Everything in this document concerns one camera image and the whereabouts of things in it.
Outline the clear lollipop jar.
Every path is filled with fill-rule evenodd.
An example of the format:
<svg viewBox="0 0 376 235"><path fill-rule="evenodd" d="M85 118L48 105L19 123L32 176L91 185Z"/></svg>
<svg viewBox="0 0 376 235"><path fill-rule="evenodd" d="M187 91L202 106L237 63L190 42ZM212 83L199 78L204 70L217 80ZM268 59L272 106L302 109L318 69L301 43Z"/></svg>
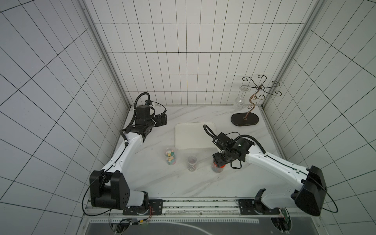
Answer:
<svg viewBox="0 0 376 235"><path fill-rule="evenodd" d="M216 173L221 173L225 168L225 165L218 166L215 161L212 162L211 169Z"/></svg>

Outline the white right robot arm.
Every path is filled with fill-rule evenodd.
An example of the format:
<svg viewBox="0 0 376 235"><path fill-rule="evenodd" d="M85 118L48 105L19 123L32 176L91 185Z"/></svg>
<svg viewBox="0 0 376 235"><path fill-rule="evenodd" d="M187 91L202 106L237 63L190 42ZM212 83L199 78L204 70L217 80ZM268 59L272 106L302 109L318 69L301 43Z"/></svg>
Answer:
<svg viewBox="0 0 376 235"><path fill-rule="evenodd" d="M306 168L293 164L267 152L260 142L249 135L235 139L226 134L216 135L206 124L204 131L212 138L218 149L213 155L217 167L232 164L238 160L257 165L283 181L281 186L260 189L251 201L256 214L267 214L274 209L295 207L308 215L320 216L327 186L321 169Z"/></svg>

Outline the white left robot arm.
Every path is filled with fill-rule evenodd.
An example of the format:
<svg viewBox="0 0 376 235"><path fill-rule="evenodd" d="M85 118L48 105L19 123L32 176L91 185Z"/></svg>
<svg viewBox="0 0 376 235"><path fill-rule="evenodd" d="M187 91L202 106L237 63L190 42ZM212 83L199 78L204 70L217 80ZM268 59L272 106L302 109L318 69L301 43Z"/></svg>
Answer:
<svg viewBox="0 0 376 235"><path fill-rule="evenodd" d="M94 170L89 178L90 201L93 207L110 210L149 209L148 193L131 190L124 173L132 157L142 146L154 127L167 125L167 114L155 114L148 92L141 93L134 102L130 123L120 130L121 145L101 170Z"/></svg>

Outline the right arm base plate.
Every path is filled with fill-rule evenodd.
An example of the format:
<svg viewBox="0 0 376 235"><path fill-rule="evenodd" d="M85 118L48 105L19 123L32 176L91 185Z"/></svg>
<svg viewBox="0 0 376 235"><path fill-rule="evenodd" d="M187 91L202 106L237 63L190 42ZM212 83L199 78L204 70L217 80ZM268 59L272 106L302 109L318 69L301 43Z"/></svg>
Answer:
<svg viewBox="0 0 376 235"><path fill-rule="evenodd" d="M270 209L265 206L261 199L266 189L260 189L254 199L239 199L239 208L241 215L279 215L278 208Z"/></svg>

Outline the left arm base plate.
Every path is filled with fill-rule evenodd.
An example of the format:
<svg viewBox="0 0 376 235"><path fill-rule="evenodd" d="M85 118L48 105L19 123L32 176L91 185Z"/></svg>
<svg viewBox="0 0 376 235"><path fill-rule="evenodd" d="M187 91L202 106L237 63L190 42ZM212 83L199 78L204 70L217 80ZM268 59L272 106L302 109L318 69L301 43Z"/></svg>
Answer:
<svg viewBox="0 0 376 235"><path fill-rule="evenodd" d="M149 216L150 214L161 215L163 203L164 201L161 199L152 199L139 207L127 207L123 210L122 214L139 216Z"/></svg>

